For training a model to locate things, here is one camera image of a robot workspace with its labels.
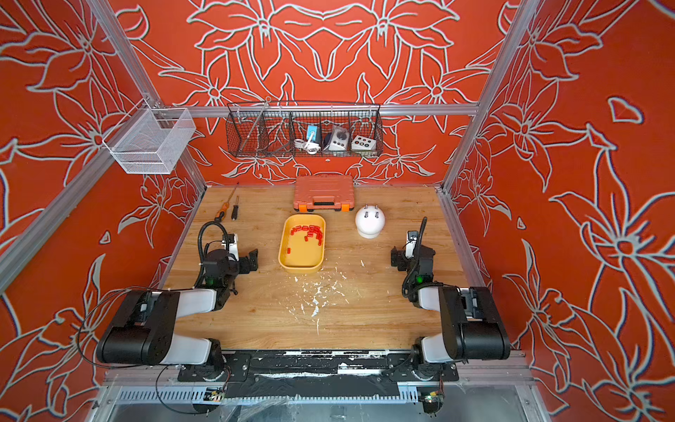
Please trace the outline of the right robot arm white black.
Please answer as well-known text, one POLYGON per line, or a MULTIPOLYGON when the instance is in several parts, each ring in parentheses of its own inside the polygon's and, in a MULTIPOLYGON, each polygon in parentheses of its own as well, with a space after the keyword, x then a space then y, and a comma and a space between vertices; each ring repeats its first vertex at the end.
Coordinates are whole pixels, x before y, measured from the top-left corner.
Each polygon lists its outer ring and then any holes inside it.
POLYGON ((424 217, 418 230, 407 233, 404 248, 390 253, 392 267, 405 273, 403 298, 419 309, 437 312, 441 319, 441 333, 416 340, 411 366, 509 358, 511 342, 490 290, 436 281, 436 251, 423 245, 426 225, 424 217))

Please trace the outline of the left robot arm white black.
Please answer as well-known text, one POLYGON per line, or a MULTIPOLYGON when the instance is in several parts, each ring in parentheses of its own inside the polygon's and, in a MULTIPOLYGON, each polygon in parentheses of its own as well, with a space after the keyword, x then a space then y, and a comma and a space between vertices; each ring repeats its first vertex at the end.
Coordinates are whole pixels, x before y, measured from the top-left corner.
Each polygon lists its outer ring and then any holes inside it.
POLYGON ((237 294, 237 277, 258 271, 258 250, 241 255, 238 236, 212 221, 200 228, 198 255, 200 271, 192 288, 132 289, 124 295, 98 343, 99 362, 131 367, 206 367, 223 372, 220 342, 177 334, 176 323, 222 309, 230 296, 237 294))

